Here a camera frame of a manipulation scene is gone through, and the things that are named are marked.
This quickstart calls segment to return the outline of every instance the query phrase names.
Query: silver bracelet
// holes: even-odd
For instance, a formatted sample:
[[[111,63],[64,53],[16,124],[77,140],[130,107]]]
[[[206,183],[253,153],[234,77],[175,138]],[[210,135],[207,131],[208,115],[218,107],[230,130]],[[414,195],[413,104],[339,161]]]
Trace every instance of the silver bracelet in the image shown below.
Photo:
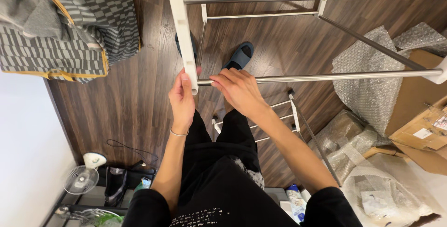
[[[188,132],[186,134],[176,134],[176,133],[172,132],[172,126],[169,128],[169,131],[175,136],[186,136],[190,132],[190,130],[188,129]]]

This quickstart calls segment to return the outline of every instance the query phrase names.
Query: wooden floor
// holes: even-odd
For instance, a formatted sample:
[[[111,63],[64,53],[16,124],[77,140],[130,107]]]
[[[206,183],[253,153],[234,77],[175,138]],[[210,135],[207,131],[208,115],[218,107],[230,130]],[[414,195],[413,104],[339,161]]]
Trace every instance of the wooden floor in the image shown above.
[[[153,152],[160,159],[169,136],[172,112],[168,91],[182,68],[174,36],[169,0],[134,0],[142,38],[141,52],[111,67],[105,78],[88,84],[50,81],[51,91],[64,122],[77,161],[85,152],[98,152],[109,161],[130,165],[137,154],[105,144],[115,139]],[[207,6],[208,15],[266,13],[275,10],[315,10],[317,2],[221,3]],[[442,31],[447,26],[447,0],[330,0],[325,16],[361,34],[385,25],[390,36],[426,22]],[[188,6],[191,30],[196,44],[202,38],[199,5]],[[255,52],[246,70],[255,76],[308,75],[330,73],[332,59],[355,42],[331,25],[313,16],[210,20],[204,35],[200,78],[221,69],[238,45],[253,43]],[[344,104],[335,94],[331,81],[260,85],[269,104],[287,100],[293,87],[295,98],[312,130],[320,131]],[[201,87],[198,111],[211,133],[211,117],[224,116],[222,95],[213,87]],[[278,115],[291,113],[290,106],[276,109]],[[290,125],[293,121],[285,120]],[[305,139],[310,136],[303,125]],[[265,137],[253,130],[256,139]],[[269,187],[285,187],[297,182],[270,140],[258,144],[259,159]],[[154,162],[158,167],[160,161]]]

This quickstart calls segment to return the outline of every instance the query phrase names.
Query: black cable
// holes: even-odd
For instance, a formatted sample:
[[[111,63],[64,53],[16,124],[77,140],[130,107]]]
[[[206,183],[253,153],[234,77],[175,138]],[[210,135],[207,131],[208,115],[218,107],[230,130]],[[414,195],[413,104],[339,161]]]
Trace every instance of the black cable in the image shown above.
[[[121,146],[110,144],[109,141],[112,141],[112,142],[116,142],[116,143],[118,143],[118,144],[121,144]],[[111,147],[125,147],[125,148],[127,148],[127,149],[130,149],[132,152],[135,152],[135,153],[137,153],[138,155],[140,155],[141,158],[143,159],[144,163],[145,163],[147,166],[151,165],[153,162],[158,161],[158,156],[154,155],[153,153],[150,153],[150,152],[148,152],[148,151],[144,151],[144,150],[140,150],[140,149],[136,149],[136,148],[132,148],[132,147],[126,146],[126,145],[122,144],[122,143],[119,142],[119,141],[115,141],[115,140],[112,140],[112,139],[108,139],[107,141],[105,141],[105,143],[106,143],[107,145],[111,146]],[[151,163],[148,163],[148,162],[146,161],[146,158],[145,158],[142,154],[138,153],[137,151],[141,151],[141,152],[150,154],[150,155],[154,156],[154,157],[156,158],[156,160],[155,160],[155,161],[152,161]]]

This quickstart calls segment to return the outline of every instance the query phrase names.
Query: white wall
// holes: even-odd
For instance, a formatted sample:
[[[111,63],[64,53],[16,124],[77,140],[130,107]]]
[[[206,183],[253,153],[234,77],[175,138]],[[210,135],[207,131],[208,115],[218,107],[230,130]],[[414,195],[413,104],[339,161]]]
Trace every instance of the white wall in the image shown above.
[[[428,191],[433,195],[444,210],[447,210],[447,176],[428,173],[415,162],[408,163],[414,173],[426,185]],[[424,224],[424,227],[446,227],[447,215],[441,219]]]
[[[0,226],[39,227],[75,166],[41,77],[0,72]]]

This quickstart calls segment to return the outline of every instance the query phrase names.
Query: blue slide sandal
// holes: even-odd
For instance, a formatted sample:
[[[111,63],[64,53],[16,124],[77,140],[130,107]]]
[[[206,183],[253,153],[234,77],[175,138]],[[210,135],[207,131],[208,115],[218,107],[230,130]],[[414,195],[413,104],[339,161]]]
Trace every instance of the blue slide sandal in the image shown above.
[[[250,51],[251,51],[251,55],[250,55],[250,56],[247,56],[247,55],[242,51],[242,47],[244,47],[244,46],[248,46],[248,47],[250,48]],[[254,52],[254,49],[253,49],[253,44],[252,44],[252,43],[250,43],[250,42],[244,42],[244,43],[242,43],[242,44],[237,48],[236,52],[233,53],[233,56],[231,56],[230,61],[228,61],[226,64],[224,64],[224,65],[222,66],[222,69],[223,69],[223,68],[227,68],[230,64],[234,64],[234,63],[237,63],[238,65],[240,65],[241,69],[243,69],[243,68],[248,64],[248,62],[250,61],[250,59],[252,58],[252,56],[253,56],[253,52]]]
[[[191,42],[193,43],[194,60],[196,60],[197,59],[197,48],[195,47],[193,33],[191,31],[190,31],[190,34],[191,34]],[[178,49],[178,52],[180,53],[180,56],[182,56],[182,52],[180,51],[180,44],[178,43],[177,33],[175,34],[175,43],[177,45],[177,49]]]

